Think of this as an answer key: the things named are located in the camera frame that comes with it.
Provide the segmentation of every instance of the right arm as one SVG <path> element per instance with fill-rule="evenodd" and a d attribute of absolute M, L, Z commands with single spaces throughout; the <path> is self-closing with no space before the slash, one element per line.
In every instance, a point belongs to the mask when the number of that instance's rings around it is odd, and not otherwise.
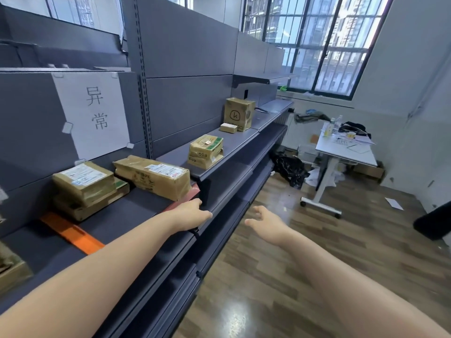
<path fill-rule="evenodd" d="M 356 338 L 451 338 L 442 327 L 409 302 L 329 254 L 289 228 L 266 209 L 261 220 L 245 224 L 267 242 L 290 253 L 313 287 Z"/>

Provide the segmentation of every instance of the white table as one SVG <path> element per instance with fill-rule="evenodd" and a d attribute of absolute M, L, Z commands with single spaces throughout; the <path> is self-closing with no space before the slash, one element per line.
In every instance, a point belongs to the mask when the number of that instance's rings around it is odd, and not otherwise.
<path fill-rule="evenodd" d="M 347 142 L 346 140 L 337 142 L 337 136 L 324 136 L 324 130 L 329 125 L 329 122 L 325 123 L 323 129 L 321 130 L 321 135 L 318 139 L 318 143 L 316 145 L 315 150 L 320 153 L 324 153 L 329 155 L 329 161 L 327 163 L 327 169 L 324 173 L 324 177 L 319 184 L 318 191 L 315 194 L 313 200 L 302 197 L 301 198 L 301 206 L 306 206 L 307 204 L 317 206 L 324 210 L 335 213 L 335 217 L 341 217 L 341 210 L 334 209 L 331 206 L 324 205 L 320 203 L 321 197 L 324 193 L 324 189 L 326 185 L 329 183 L 329 180 L 333 177 L 333 172 L 335 171 L 336 165 L 340 161 L 340 159 L 346 159 L 349 161 L 354 161 L 359 164 L 365 164 L 369 166 L 377 166 L 376 159 L 374 158 L 373 152 L 371 151 L 371 146 L 368 145 L 368 150 L 365 148 L 359 150 L 360 152 L 354 151 L 351 149 L 353 145 L 356 145 L 355 142 Z"/>

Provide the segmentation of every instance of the wooden floor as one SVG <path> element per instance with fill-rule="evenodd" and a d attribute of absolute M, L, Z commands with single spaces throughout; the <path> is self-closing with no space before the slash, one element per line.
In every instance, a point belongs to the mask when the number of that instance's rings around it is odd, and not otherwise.
<path fill-rule="evenodd" d="M 338 220 L 300 207 L 300 197 L 312 197 L 313 191 L 308 185 L 291 188 L 276 174 L 254 204 L 265 205 L 451 332 L 451 258 L 443 242 L 412 228 L 424 214 L 420 203 L 363 176 L 347 176 L 336 188 L 328 187 L 322 199 L 343 210 Z M 405 211 L 391 208 L 384 197 L 396 199 Z M 349 337 L 290 256 L 244 226 L 251 216 L 249 210 L 173 337 Z"/>

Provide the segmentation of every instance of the window frame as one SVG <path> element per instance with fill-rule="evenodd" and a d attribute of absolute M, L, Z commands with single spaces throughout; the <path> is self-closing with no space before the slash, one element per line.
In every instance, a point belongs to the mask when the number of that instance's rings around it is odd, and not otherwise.
<path fill-rule="evenodd" d="M 304 49 L 304 48 L 302 48 L 302 46 L 307 46 L 307 45 L 302 45 L 301 41 L 302 41 L 302 37 L 303 37 L 303 31 L 305 29 L 306 19 L 307 19 L 307 16 L 308 16 L 307 15 L 308 9 L 310 7 L 310 2 L 311 1 L 312 0 L 306 0 L 302 15 L 296 15 L 296 16 L 302 16 L 302 20 L 301 20 L 301 23 L 300 23 L 300 26 L 299 26 L 299 31 L 298 31 L 298 34 L 297 34 L 298 37 L 297 37 L 297 40 L 296 40 L 296 44 L 281 44 L 281 43 L 271 43 L 271 42 L 269 42 L 269 44 L 271 44 L 271 45 L 275 45 L 275 46 L 278 46 L 278 47 L 282 47 L 283 46 L 284 48 L 290 48 L 290 49 L 294 49 L 295 50 L 294 54 L 293 54 L 293 61 L 291 62 L 290 73 L 293 73 L 293 71 L 294 71 L 299 50 Z M 378 26 L 377 26 L 377 28 L 375 30 L 374 37 L 373 37 L 373 39 L 371 41 L 371 44 L 369 45 L 368 49 L 366 49 L 366 52 L 364 52 L 364 53 L 366 53 L 366 56 L 365 56 L 365 58 L 364 58 L 364 60 L 362 62 L 362 65 L 361 65 L 358 73 L 357 73 L 354 85 L 352 85 L 352 89 L 351 89 L 351 92 L 350 92 L 349 96 L 348 95 L 343 95 L 343 94 L 336 94 L 336 93 L 333 93 L 333 92 L 316 91 L 315 90 L 315 88 L 317 87 L 319 75 L 321 73 L 321 68 L 323 67 L 323 64 L 324 64 L 324 60 L 325 60 L 325 58 L 326 58 L 326 56 L 328 55 L 329 52 L 333 52 L 333 50 L 330 50 L 330 48 L 332 48 L 332 47 L 335 48 L 335 46 L 330 46 L 330 40 L 331 40 L 331 36 L 333 34 L 334 27 L 335 27 L 335 25 L 337 23 L 337 17 L 338 17 L 338 13 L 340 11 L 340 8 L 341 8 L 342 1 L 343 0 L 337 0 L 337 7 L 336 7 L 335 12 L 333 14 L 332 23 L 331 23 L 330 29 L 329 29 L 329 31 L 327 33 L 327 39 L 325 41 L 324 46 L 318 46 L 318 48 L 321 49 L 322 52 L 321 52 L 321 58 L 320 58 L 320 61 L 319 61 L 319 65 L 318 65 L 318 68 L 317 68 L 317 71 L 316 71 L 315 79 L 314 79 L 314 82 L 312 84 L 312 88 L 310 90 L 307 90 L 307 89 L 300 89 L 300 88 L 290 87 L 290 80 L 288 80 L 288 86 L 286 88 L 287 91 L 297 92 L 297 93 L 302 93 L 302 94 L 308 92 L 308 93 L 313 94 L 315 96 L 324 96 L 324 97 L 336 98 L 336 99 L 340 99 L 340 100 L 352 100 L 353 99 L 354 94 L 355 94 L 355 92 L 357 90 L 358 84 L 360 83 L 360 80 L 361 80 L 362 75 L 364 73 L 365 67 L 367 66 L 369 57 L 371 56 L 371 53 L 373 52 L 374 46 L 375 46 L 375 44 L 377 42 L 377 39 L 379 37 L 379 34 L 381 32 L 382 26 L 385 23 L 385 19 L 387 17 L 387 14 L 388 14 L 391 6 L 392 6 L 393 0 L 387 0 L 385 9 L 382 12 L 382 14 L 380 15 L 380 22 L 379 22 L 379 24 L 378 24 Z M 245 31 L 245 22 L 246 22 L 246 16 L 247 16 L 246 15 L 246 6 L 247 6 L 247 4 L 248 4 L 248 0 L 244 0 L 243 13 L 242 13 L 242 18 L 241 18 L 241 31 L 242 32 Z M 268 4 L 267 4 L 267 7 L 266 7 L 266 12 L 264 14 L 265 21 L 264 21 L 264 28 L 262 29 L 262 39 L 261 39 L 262 41 L 266 41 L 266 33 L 267 33 L 267 30 L 268 30 L 268 22 L 269 22 L 269 18 L 270 18 L 271 4 L 272 4 L 272 0 L 268 0 Z M 292 14 L 286 14 L 286 15 L 285 14 L 283 14 L 283 15 L 281 14 L 280 16 L 292 16 Z M 290 51 L 288 53 L 287 63 L 289 62 L 289 60 L 290 60 Z"/>

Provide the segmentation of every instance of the forearm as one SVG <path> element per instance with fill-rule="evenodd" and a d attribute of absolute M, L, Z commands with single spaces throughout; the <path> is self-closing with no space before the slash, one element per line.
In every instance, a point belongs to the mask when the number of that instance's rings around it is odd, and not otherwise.
<path fill-rule="evenodd" d="M 413 305 L 290 229 L 280 245 L 354 337 L 451 337 Z"/>
<path fill-rule="evenodd" d="M 157 215 L 33 290 L 0 316 L 4 338 L 90 338 L 174 233 Z"/>

